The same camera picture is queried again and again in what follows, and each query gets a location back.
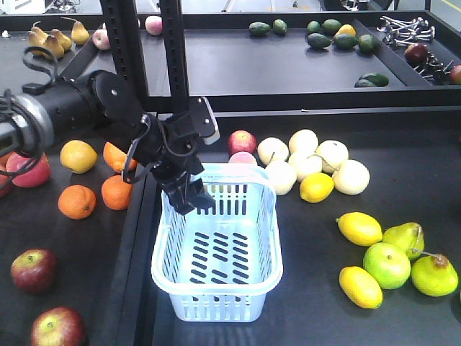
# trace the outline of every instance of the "orange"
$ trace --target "orange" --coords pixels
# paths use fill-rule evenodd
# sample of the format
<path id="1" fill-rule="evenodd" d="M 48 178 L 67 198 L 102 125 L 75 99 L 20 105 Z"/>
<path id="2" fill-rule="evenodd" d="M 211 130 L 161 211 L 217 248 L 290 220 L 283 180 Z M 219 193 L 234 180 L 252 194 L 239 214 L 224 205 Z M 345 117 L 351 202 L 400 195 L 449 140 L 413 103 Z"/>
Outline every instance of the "orange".
<path id="1" fill-rule="evenodd" d="M 104 150 L 102 151 L 102 156 L 104 157 L 104 160 L 106 163 L 114 170 L 116 173 L 120 173 L 123 169 L 123 165 L 125 164 L 125 161 L 127 160 L 127 154 L 125 154 L 123 151 L 118 149 L 116 146 L 114 146 L 110 142 L 106 142 L 104 145 Z M 134 168 L 136 168 L 137 165 L 136 160 L 131 160 L 130 166 L 128 169 L 131 171 Z"/>
<path id="2" fill-rule="evenodd" d="M 130 204 L 132 190 L 132 184 L 124 182 L 121 175 L 114 175 L 102 183 L 102 200 L 110 209 L 124 210 Z"/>
<path id="3" fill-rule="evenodd" d="M 58 208 L 68 218 L 87 218 L 96 208 L 96 194 L 83 185 L 68 186 L 59 196 Z"/>

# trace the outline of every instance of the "green apple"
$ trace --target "green apple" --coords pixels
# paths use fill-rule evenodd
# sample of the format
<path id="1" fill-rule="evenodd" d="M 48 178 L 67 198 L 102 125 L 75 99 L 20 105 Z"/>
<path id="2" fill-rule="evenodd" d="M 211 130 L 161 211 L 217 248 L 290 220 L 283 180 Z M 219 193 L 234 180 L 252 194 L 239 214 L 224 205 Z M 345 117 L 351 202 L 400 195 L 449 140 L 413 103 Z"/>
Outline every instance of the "green apple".
<path id="1" fill-rule="evenodd" d="M 363 268 L 380 284 L 381 288 L 401 287 L 410 277 L 410 260 L 396 245 L 376 243 L 367 249 Z"/>

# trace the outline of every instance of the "yellow pear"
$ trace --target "yellow pear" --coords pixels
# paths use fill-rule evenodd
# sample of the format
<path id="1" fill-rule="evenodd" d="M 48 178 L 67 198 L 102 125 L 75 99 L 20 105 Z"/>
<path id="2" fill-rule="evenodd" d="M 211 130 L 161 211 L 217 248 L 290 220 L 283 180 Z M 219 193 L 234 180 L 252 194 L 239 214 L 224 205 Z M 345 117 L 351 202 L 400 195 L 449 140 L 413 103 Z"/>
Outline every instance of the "yellow pear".
<path id="1" fill-rule="evenodd" d="M 38 34 L 33 31 L 29 31 L 27 33 L 27 41 L 29 42 L 29 46 L 38 46 L 38 47 L 43 47 L 43 41 L 41 38 L 39 38 Z M 42 52 L 38 50 L 32 50 L 32 54 L 34 56 L 41 56 Z"/>
<path id="2" fill-rule="evenodd" d="M 76 45 L 84 45 L 86 41 L 89 40 L 91 35 L 88 32 L 88 30 L 85 28 L 82 22 L 74 18 L 69 18 L 69 17 L 61 17 L 61 18 L 73 20 L 71 38 L 72 38 L 72 41 L 74 41 Z"/>
<path id="3" fill-rule="evenodd" d="M 59 44 L 64 49 L 64 52 L 67 52 L 72 48 L 72 40 L 68 36 L 64 35 L 59 29 L 52 29 L 51 35 L 58 39 Z"/>
<path id="4" fill-rule="evenodd" d="M 43 47 L 48 49 L 57 59 L 60 59 L 64 56 L 64 48 L 59 44 L 58 39 L 53 35 L 48 35 L 43 43 Z M 52 60 L 53 58 L 48 54 L 43 54 L 47 59 Z"/>

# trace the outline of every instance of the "avocado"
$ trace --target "avocado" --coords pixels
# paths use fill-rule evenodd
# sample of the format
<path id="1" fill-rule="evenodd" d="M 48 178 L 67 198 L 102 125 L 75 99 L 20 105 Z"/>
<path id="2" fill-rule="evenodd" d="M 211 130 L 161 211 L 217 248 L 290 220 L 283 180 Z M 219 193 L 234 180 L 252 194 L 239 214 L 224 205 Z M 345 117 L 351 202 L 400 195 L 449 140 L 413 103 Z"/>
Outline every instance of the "avocado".
<path id="1" fill-rule="evenodd" d="M 337 34 L 333 38 L 334 44 L 340 49 L 351 49 L 359 42 L 357 37 L 350 34 Z"/>
<path id="2" fill-rule="evenodd" d="M 320 32 L 321 26 L 320 23 L 313 20 L 308 24 L 308 34 L 313 34 L 314 32 Z"/>
<path id="3" fill-rule="evenodd" d="M 272 29 L 278 35 L 285 35 L 288 31 L 288 26 L 283 20 L 276 19 L 274 23 L 272 23 Z"/>
<path id="4" fill-rule="evenodd" d="M 325 35 L 314 32 L 308 36 L 309 46 L 313 49 L 326 48 L 331 44 L 331 40 Z"/>
<path id="5" fill-rule="evenodd" d="M 264 36 L 271 30 L 271 27 L 267 23 L 254 22 L 249 25 L 248 30 L 253 36 Z"/>
<path id="6" fill-rule="evenodd" d="M 365 79 L 371 81 L 377 87 L 385 87 L 389 84 L 389 78 L 384 74 L 378 74 L 375 72 L 371 72 L 369 74 L 363 74 L 360 76 L 359 79 Z"/>
<path id="7" fill-rule="evenodd" d="M 368 87 L 376 87 L 377 85 L 368 79 L 359 79 L 354 87 L 356 88 L 368 88 Z"/>
<path id="8" fill-rule="evenodd" d="M 336 19 L 327 19 L 322 23 L 321 27 L 325 31 L 326 35 L 334 36 L 338 32 L 339 28 L 342 27 L 342 24 Z"/>
<path id="9" fill-rule="evenodd" d="M 359 37 L 359 50 L 364 54 L 371 54 L 378 45 L 377 38 L 366 34 Z"/>

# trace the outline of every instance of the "vertical metal post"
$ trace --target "vertical metal post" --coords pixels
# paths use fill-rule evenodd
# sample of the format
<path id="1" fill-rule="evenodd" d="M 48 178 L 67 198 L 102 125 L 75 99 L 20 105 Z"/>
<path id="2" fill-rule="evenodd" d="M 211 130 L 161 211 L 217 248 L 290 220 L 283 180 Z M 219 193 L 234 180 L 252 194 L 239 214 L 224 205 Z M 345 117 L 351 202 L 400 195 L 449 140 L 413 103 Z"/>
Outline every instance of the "vertical metal post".
<path id="1" fill-rule="evenodd" d="M 100 0 L 116 72 L 133 88 L 144 110 L 148 84 L 134 0 Z"/>
<path id="2" fill-rule="evenodd" d="M 188 109 L 189 82 L 180 0 L 160 0 L 160 12 L 163 20 L 172 112 L 183 112 Z"/>

